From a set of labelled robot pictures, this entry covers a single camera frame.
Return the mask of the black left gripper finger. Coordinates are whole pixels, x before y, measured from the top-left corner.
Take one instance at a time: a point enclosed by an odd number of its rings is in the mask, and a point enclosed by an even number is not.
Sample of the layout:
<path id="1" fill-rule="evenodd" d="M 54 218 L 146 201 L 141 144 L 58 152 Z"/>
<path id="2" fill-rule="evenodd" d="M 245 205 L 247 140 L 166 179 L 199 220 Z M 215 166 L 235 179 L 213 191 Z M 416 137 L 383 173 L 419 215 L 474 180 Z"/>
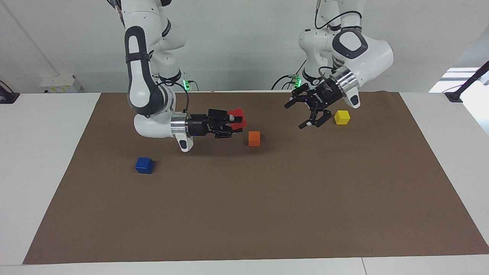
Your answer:
<path id="1" fill-rule="evenodd" d="M 332 117 L 330 111 L 323 111 L 322 116 L 320 118 L 317 118 L 317 115 L 318 115 L 317 112 L 311 112 L 309 119 L 302 122 L 299 125 L 299 129 L 304 129 L 307 126 L 315 126 L 319 128 Z"/>
<path id="2" fill-rule="evenodd" d="M 307 106 L 307 108 L 310 108 L 309 98 L 309 85 L 301 85 L 291 92 L 291 97 L 284 107 L 290 108 L 295 103 L 302 102 Z"/>

